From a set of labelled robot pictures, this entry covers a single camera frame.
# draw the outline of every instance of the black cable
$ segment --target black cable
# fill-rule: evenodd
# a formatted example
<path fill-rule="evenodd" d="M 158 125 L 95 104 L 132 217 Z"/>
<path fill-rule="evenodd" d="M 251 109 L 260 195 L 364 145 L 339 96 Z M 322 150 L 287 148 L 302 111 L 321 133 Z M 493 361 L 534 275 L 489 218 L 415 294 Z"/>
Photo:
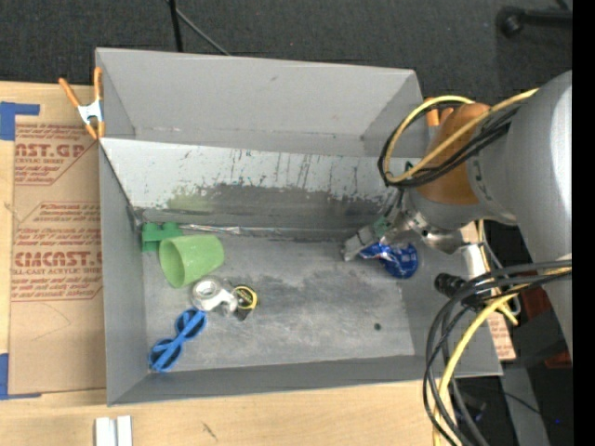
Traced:
<path fill-rule="evenodd" d="M 530 267 L 530 269 L 535 269 L 537 266 L 539 266 L 539 267 L 544 266 L 544 265 L 550 266 L 552 264 L 558 265 L 560 263 L 561 262 L 559 262 L 559 261 L 546 262 L 546 263 L 531 263 L 529 265 L 529 267 Z M 498 271 L 508 271 L 508 270 L 509 269 L 499 269 Z M 529 285 L 526 286 L 524 289 L 530 289 L 533 287 L 541 286 L 543 283 L 553 282 L 557 279 L 563 278 L 564 276 L 568 276 L 569 274 L 570 273 L 568 273 L 568 272 L 564 272 L 564 273 L 560 273 L 560 274 L 550 274 L 547 276 L 542 276 L 542 277 L 540 277 L 540 279 L 538 281 L 530 282 Z M 523 276 L 520 276 L 518 279 L 520 282 L 522 282 Z M 461 309 L 457 313 L 457 315 L 448 323 L 448 325 L 446 327 L 444 327 L 444 324 L 447 322 L 447 320 L 444 319 L 444 316 L 450 317 L 450 312 L 452 312 L 452 309 L 454 308 L 454 306 L 458 302 L 465 299 L 466 297 L 473 295 L 475 293 L 476 288 L 477 287 L 475 286 L 474 282 L 465 283 L 464 287 L 461 288 L 459 290 L 459 292 L 455 293 L 452 296 L 452 298 L 441 308 L 441 310 L 438 312 L 438 314 L 436 315 L 436 317 L 434 318 L 434 320 L 431 324 L 430 332 L 428 334 L 428 340 L 426 343 L 426 370 L 424 373 L 423 388 L 422 388 L 424 408 L 425 408 L 426 413 L 428 414 L 432 424 L 440 431 L 440 433 L 451 444 L 454 444 L 451 436 L 444 431 L 444 429 L 441 427 L 441 425 L 434 418 L 433 413 L 431 411 L 429 400 L 428 400 L 428 384 L 430 384 L 430 390 L 432 392 L 432 396 L 434 397 L 436 407 L 440 411 L 441 416 L 444 418 L 444 421 L 453 430 L 453 433 L 455 433 L 455 435 L 461 441 L 463 441 L 464 444 L 472 444 L 472 443 L 470 443 L 469 439 L 466 438 L 466 436 L 460 431 L 460 429 L 457 426 L 454 426 L 454 422 L 450 418 L 450 415 L 447 412 L 446 407 L 444 406 L 444 404 L 442 402 L 442 399 L 440 398 L 438 388 L 435 385 L 435 376 L 434 376 L 434 373 L 432 370 L 432 364 L 435 362 L 436 358 L 438 357 L 438 354 L 441 351 L 444 352 L 444 345 L 446 344 L 448 337 L 453 332 L 456 324 L 460 321 L 460 319 L 463 317 L 463 315 L 467 311 L 470 310 L 470 307 L 464 307 L 463 309 Z M 502 295 L 497 295 L 497 296 L 492 296 L 491 298 L 497 298 L 497 297 L 501 297 L 501 296 Z M 439 324 L 442 324 L 443 334 L 442 334 L 441 338 L 439 339 L 438 343 L 436 344 L 436 346 L 434 346 L 433 345 L 434 337 L 436 336 L 436 333 L 438 332 Z"/>
<path fill-rule="evenodd" d="M 497 294 L 497 295 L 490 295 L 489 297 L 483 297 L 484 301 L 491 301 L 494 299 L 498 299 L 499 297 L 504 297 L 505 295 L 511 295 L 511 294 L 516 294 L 516 293 L 521 293 L 523 291 L 528 291 L 529 289 L 535 289 L 536 287 L 541 287 L 543 284 L 548 284 L 549 282 L 555 282 L 555 281 L 560 281 L 564 278 L 572 278 L 572 271 L 569 272 L 562 272 L 559 274 L 550 274 L 546 277 L 546 279 L 542 280 L 541 282 L 534 282 L 529 284 L 528 286 L 522 287 L 520 289 L 515 289 L 514 293 L 511 292 L 504 292 L 501 294 Z"/>
<path fill-rule="evenodd" d="M 179 8 L 176 9 L 176 13 L 179 15 L 179 17 L 182 19 L 182 21 L 184 23 L 186 23 L 193 32 L 195 32 L 196 34 L 198 34 L 201 38 L 203 38 L 204 40 L 206 40 L 212 47 L 214 47 L 219 53 L 221 53 L 222 55 L 225 56 L 231 56 L 231 54 L 221 45 L 219 45 L 217 42 L 215 42 L 208 34 L 206 34 L 205 32 L 203 32 L 200 28 L 198 28 L 193 22 L 192 20 L 190 20 L 185 14 L 183 14 Z"/>
<path fill-rule="evenodd" d="M 443 316 L 443 329 L 442 329 L 443 335 L 446 332 L 449 317 L 450 317 L 450 312 Z M 444 342 L 443 343 L 444 365 L 447 365 L 449 360 L 450 360 L 450 348 L 448 347 L 448 342 Z M 487 442 L 487 440 L 485 439 L 485 437 L 483 436 L 482 432 L 479 430 L 479 428 L 475 424 L 475 421 L 471 417 L 471 413 L 469 413 L 469 410 L 467 409 L 467 405 L 465 404 L 465 401 L 463 400 L 463 396 L 461 395 L 461 392 L 458 388 L 458 381 L 456 380 L 456 378 L 454 376 L 451 381 L 451 385 L 452 385 L 452 396 L 455 398 L 456 406 L 461 411 L 461 414 L 463 415 L 463 418 L 465 419 L 465 422 L 467 423 L 467 426 L 469 428 L 469 431 L 471 432 L 471 435 L 473 436 L 473 438 L 475 438 L 477 443 L 480 444 L 481 446 L 490 446 L 489 443 Z"/>
<path fill-rule="evenodd" d="M 487 133 L 485 135 L 485 137 L 482 137 L 481 139 L 477 139 L 477 140 L 474 139 L 472 141 L 472 143 L 466 145 L 465 147 L 463 147 L 462 149 L 457 151 L 458 158 L 456 158 L 455 156 L 451 157 L 452 159 L 455 159 L 455 160 L 453 162 L 451 162 L 450 164 L 443 163 L 443 164 L 439 165 L 438 167 L 432 167 L 430 169 L 427 169 L 427 172 L 421 176 L 414 177 L 409 180 L 403 180 L 401 182 L 390 183 L 390 184 L 392 186 L 398 187 L 398 188 L 414 188 L 414 187 L 420 187 L 421 185 L 430 183 L 431 181 L 436 180 L 437 178 L 443 177 L 448 172 L 451 172 L 452 170 L 457 168 L 459 165 L 466 162 L 473 155 L 476 155 L 481 150 L 483 150 L 485 147 L 487 147 L 488 145 L 492 144 L 493 142 L 495 142 L 496 140 L 498 140 L 499 138 L 504 136 L 507 133 L 507 130 L 508 130 L 508 128 L 505 127 L 502 130 L 498 130 L 495 133 Z M 476 147 L 470 151 L 469 148 L 472 147 L 473 145 L 476 145 Z M 466 151 L 467 153 L 465 153 L 465 155 L 463 155 L 463 156 L 460 156 L 459 153 L 462 153 L 464 151 Z"/>
<path fill-rule="evenodd" d="M 184 52 L 184 47 L 182 44 L 182 35 L 179 30 L 179 20 L 178 20 L 178 11 L 176 9 L 176 0 L 167 0 L 169 3 L 169 12 L 171 14 L 171 22 L 174 25 L 174 35 L 176 37 L 176 48 L 178 49 L 179 53 Z"/>
<path fill-rule="evenodd" d="M 545 261 L 537 263 L 523 263 L 513 266 L 508 266 L 502 269 L 494 269 L 487 271 L 484 274 L 480 274 L 475 278 L 468 281 L 468 283 L 477 283 L 490 278 L 497 278 L 506 274 L 517 274 L 519 272 L 535 271 L 538 269 L 557 269 L 557 268 L 571 268 L 573 266 L 572 259 L 564 259 L 562 261 Z"/>
<path fill-rule="evenodd" d="M 446 312 L 452 311 L 456 302 L 457 302 L 457 300 L 451 299 L 448 303 L 446 303 L 444 308 L 442 308 L 441 311 L 436 315 L 436 317 L 434 318 L 434 322 L 432 323 L 432 325 L 430 327 L 430 333 L 428 334 L 428 342 L 426 344 L 426 370 L 424 372 L 424 378 L 423 378 L 423 383 L 422 383 L 422 396 L 423 396 L 423 401 L 424 401 L 424 408 L 426 410 L 428 417 L 430 418 L 430 421 L 436 427 L 436 429 L 438 429 L 438 431 L 440 431 L 440 433 L 444 436 L 444 438 L 450 444 L 453 444 L 453 445 L 455 444 L 455 442 L 451 438 L 450 434 L 448 434 L 444 430 L 444 428 L 438 423 L 438 421 L 436 421 L 436 418 L 434 418 L 434 414 L 430 408 L 430 402 L 428 400 L 428 385 L 430 385 L 430 390 L 432 393 L 432 397 L 434 398 L 436 408 L 438 408 L 438 411 L 440 412 L 440 415 L 444 419 L 445 423 L 450 427 L 450 429 L 453 431 L 453 433 L 456 435 L 456 437 L 458 439 L 460 439 L 461 442 L 463 442 L 463 444 L 472 446 L 472 443 L 458 429 L 458 426 L 455 425 L 455 422 L 451 419 L 450 414 L 446 410 L 446 407 L 445 407 L 442 399 L 440 398 L 440 393 L 438 391 L 438 388 L 436 387 L 435 375 L 431 368 L 431 365 L 434 363 L 434 361 L 436 360 L 436 357 L 440 353 L 439 349 L 434 349 L 433 339 L 434 339 L 436 333 L 438 332 L 438 327 L 440 325 L 441 318 L 443 317 L 443 315 Z M 439 340 L 439 345 L 441 345 L 442 342 L 448 337 L 448 335 L 451 334 L 451 332 L 455 328 L 456 323 L 468 311 L 469 311 L 469 308 L 461 309 L 457 313 L 457 315 L 453 318 L 453 320 L 450 321 L 449 325 L 446 327 L 446 329 L 444 331 L 443 336 Z"/>
<path fill-rule="evenodd" d="M 498 388 L 493 388 L 493 387 L 486 387 L 485 385 L 472 385 L 472 386 L 469 386 L 469 388 L 478 388 L 478 389 L 493 391 L 494 393 L 500 393 L 501 392 L 503 395 L 505 395 L 507 397 L 510 397 L 513 400 L 519 402 L 522 406 L 524 406 L 528 410 L 531 410 L 533 413 L 538 414 L 541 418 L 543 418 L 547 422 L 551 423 L 553 426 L 559 426 L 559 427 L 562 427 L 564 429 L 569 429 L 571 431 L 574 431 L 574 429 L 571 426 L 557 423 L 557 421 L 554 418 L 542 414 L 537 408 L 531 406 L 529 403 L 527 403 L 522 398 L 519 398 L 516 395 L 513 395 L 512 393 L 508 393 L 508 391 L 505 391 L 504 389 L 498 389 Z"/>
<path fill-rule="evenodd" d="M 470 140 L 465 146 L 460 148 L 456 151 L 453 155 L 451 155 L 447 160 L 442 162 L 440 165 L 431 168 L 422 168 L 418 171 L 421 175 L 416 177 L 412 177 L 407 180 L 402 180 L 400 182 L 389 182 L 387 177 L 384 173 L 384 161 L 386 160 L 386 152 L 388 150 L 388 146 L 390 145 L 390 140 L 392 136 L 387 140 L 385 143 L 385 147 L 380 155 L 378 160 L 378 168 L 380 170 L 381 176 L 384 179 L 384 182 L 387 186 L 394 186 L 398 188 L 414 188 L 424 185 L 426 183 L 430 183 L 431 181 L 443 177 L 448 172 L 454 170 L 459 165 L 463 164 L 473 155 L 476 155 L 481 150 L 483 150 L 488 145 L 492 144 L 502 136 L 504 136 L 509 130 L 509 123 L 507 125 L 503 125 L 510 117 L 512 117 L 519 108 L 515 108 L 513 110 L 507 111 L 504 115 L 500 116 L 494 122 L 489 125 L 485 125 L 481 133 Z M 426 111 L 423 111 L 419 114 L 414 121 L 424 114 Z"/>
<path fill-rule="evenodd" d="M 476 285 L 475 294 L 481 295 L 484 292 L 491 291 L 492 289 L 494 289 L 496 287 L 514 286 L 517 284 L 526 284 L 528 282 L 536 282 L 536 283 L 545 282 L 547 279 L 549 279 L 550 276 L 552 276 L 552 275 L 551 274 L 541 274 L 541 275 L 535 275 L 535 276 L 515 276 L 512 278 L 504 278 L 504 279 L 496 280 L 493 282 L 484 282 L 483 284 Z"/>

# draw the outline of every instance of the gray metal bin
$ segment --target gray metal bin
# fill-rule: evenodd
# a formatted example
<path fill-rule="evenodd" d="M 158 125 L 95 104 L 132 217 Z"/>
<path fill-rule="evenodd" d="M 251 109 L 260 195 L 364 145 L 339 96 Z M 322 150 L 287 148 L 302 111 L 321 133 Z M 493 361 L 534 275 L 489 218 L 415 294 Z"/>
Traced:
<path fill-rule="evenodd" d="M 421 378 L 425 336 L 444 298 L 436 274 L 468 275 L 472 248 L 448 256 L 416 243 L 397 280 L 374 260 L 344 262 L 342 242 L 398 195 L 377 172 L 387 136 L 419 102 L 414 72 L 99 48 L 106 137 L 100 142 L 108 404 L 355 386 Z M 392 166 L 424 152 L 412 126 Z M 243 322 L 207 315 L 167 374 L 153 343 L 174 334 L 190 288 L 141 253 L 140 223 L 215 232 L 215 274 L 258 291 Z M 462 375 L 500 374 L 486 330 Z"/>

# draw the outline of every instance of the white plastic piece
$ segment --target white plastic piece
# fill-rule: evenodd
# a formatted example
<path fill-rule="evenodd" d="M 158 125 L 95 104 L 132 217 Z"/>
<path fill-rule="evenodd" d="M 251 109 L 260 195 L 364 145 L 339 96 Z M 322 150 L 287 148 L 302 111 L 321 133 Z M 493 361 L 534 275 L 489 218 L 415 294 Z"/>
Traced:
<path fill-rule="evenodd" d="M 95 420 L 95 446 L 132 446 L 132 418 L 107 416 Z"/>

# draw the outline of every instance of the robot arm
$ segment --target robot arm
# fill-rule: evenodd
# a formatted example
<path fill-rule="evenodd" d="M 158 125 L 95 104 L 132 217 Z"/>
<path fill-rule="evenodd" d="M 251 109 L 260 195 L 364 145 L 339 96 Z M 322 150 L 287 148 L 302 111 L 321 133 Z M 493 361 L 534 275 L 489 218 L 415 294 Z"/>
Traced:
<path fill-rule="evenodd" d="M 428 153 L 483 113 L 489 107 L 479 103 L 456 108 Z M 518 226 L 534 262 L 572 256 L 572 72 L 490 113 L 427 168 L 454 160 L 470 142 L 479 149 L 444 175 L 405 180 L 403 196 L 385 223 L 365 227 L 348 240 L 344 258 L 352 259 L 372 243 L 396 243 L 412 235 L 452 253 L 456 243 L 449 236 L 482 218 Z M 553 282 L 546 290 L 572 357 L 572 280 Z"/>

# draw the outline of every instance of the blue plastic toy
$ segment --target blue plastic toy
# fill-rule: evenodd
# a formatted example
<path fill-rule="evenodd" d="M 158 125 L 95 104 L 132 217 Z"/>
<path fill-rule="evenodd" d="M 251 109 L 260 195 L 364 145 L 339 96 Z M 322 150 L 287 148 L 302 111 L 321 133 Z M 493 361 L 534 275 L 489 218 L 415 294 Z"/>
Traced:
<path fill-rule="evenodd" d="M 206 327 L 206 315 L 203 310 L 189 308 L 176 319 L 176 338 L 163 338 L 152 346 L 149 352 L 149 365 L 156 372 L 171 370 L 182 353 L 182 345 L 192 340 Z"/>
<path fill-rule="evenodd" d="M 417 249 L 411 244 L 376 243 L 360 251 L 364 259 L 379 259 L 395 278 L 407 279 L 417 270 Z"/>

